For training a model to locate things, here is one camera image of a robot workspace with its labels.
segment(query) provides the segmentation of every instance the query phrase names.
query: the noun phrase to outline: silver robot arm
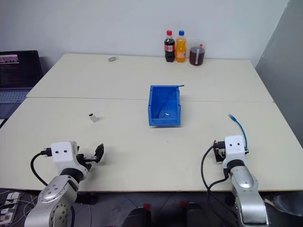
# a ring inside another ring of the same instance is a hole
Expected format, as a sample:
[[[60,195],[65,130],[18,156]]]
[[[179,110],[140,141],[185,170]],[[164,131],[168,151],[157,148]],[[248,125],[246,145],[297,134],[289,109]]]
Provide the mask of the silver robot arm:
[[[91,164],[99,162],[104,153],[103,144],[96,149],[95,156],[78,154],[75,141],[53,143],[51,154],[58,167],[56,176],[39,194],[36,206],[30,211],[25,227],[66,227],[68,211],[77,199],[79,182],[84,180]]]
[[[232,193],[240,227],[268,227],[265,204],[258,192],[258,181],[246,167],[245,148],[242,136],[225,137],[224,174],[232,180]]]

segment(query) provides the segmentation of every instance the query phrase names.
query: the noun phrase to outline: blue storage bin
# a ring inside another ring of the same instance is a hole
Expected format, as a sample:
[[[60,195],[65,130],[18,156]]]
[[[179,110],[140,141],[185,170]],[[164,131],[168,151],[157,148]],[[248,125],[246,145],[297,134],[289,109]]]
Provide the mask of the blue storage bin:
[[[148,102],[150,126],[180,125],[181,105],[179,87],[181,86],[151,85]]]

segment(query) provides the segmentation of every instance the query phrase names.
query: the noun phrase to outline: white wall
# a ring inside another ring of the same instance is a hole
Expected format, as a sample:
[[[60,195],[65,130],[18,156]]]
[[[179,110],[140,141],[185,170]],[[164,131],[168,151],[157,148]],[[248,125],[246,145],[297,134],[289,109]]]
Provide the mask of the white wall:
[[[0,0],[0,50],[163,56],[166,30],[202,39],[207,58],[256,65],[287,0]]]

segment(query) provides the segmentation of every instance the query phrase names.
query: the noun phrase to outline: black cable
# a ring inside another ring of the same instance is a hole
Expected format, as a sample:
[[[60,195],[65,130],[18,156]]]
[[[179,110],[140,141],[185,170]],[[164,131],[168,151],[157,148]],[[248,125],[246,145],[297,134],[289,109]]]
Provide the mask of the black cable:
[[[32,169],[33,174],[38,178],[38,180],[41,181],[42,184],[47,186],[48,184],[38,175],[34,167],[34,161],[40,155],[42,154],[38,153],[32,158],[32,160],[30,161],[30,168]],[[74,227],[74,224],[75,224],[75,209],[73,206],[71,206],[71,227]]]
[[[207,203],[210,207],[210,209],[212,210],[212,212],[218,216],[222,221],[224,221],[226,224],[228,224],[229,226],[231,227],[234,227],[234,225],[228,221],[227,219],[225,219],[222,215],[220,215],[212,206],[212,204],[210,203],[210,200],[209,200],[209,194],[211,194],[220,204],[222,204],[229,212],[231,212],[235,217],[237,217],[236,213],[232,210],[230,210],[222,201],[220,201],[213,193],[212,191],[210,190],[212,186],[214,186],[215,184],[217,183],[220,183],[220,182],[223,182],[223,181],[226,181],[228,178],[224,178],[222,180],[219,180],[219,181],[216,181],[214,183],[211,184],[211,186],[209,187],[205,181],[205,178],[204,178],[204,174],[203,174],[203,165],[204,165],[204,160],[207,156],[207,154],[214,148],[214,146],[211,146],[207,151],[206,153],[204,154],[203,158],[202,158],[202,161],[201,161],[201,177],[202,177],[202,181],[207,189],[207,192],[206,192],[206,200],[207,200]]]
[[[34,161],[40,155],[41,155],[41,153],[38,153],[32,158],[32,160],[30,161],[30,168],[32,169],[33,174],[38,178],[38,180],[41,181],[42,184],[47,186],[47,183],[38,175],[38,173],[36,172],[35,167],[34,167]]]

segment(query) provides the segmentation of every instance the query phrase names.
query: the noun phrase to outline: floor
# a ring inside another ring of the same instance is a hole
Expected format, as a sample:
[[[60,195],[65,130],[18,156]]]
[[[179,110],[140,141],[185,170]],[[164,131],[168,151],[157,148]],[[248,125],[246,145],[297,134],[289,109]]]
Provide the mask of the floor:
[[[3,204],[7,193],[0,189],[0,204]],[[227,192],[218,192],[216,195],[225,200],[230,196]],[[135,208],[142,207],[144,204],[151,205],[151,215],[153,226],[157,227],[183,227],[184,212],[183,207],[188,201],[198,203],[206,213],[206,217],[212,227],[223,227],[221,221],[209,209],[204,192],[129,192],[129,193],[98,193],[98,202],[94,205],[74,204],[75,208],[75,227],[120,227],[127,215]],[[30,195],[24,193],[22,200],[30,201]],[[217,202],[213,201],[215,209],[224,215],[229,221],[235,223],[235,220],[225,208],[222,208]],[[17,219],[23,216],[25,202],[20,203],[18,207]],[[292,216],[277,211],[267,205],[271,227],[301,227],[303,218]],[[11,225],[13,227],[24,226],[23,217],[18,223]]]

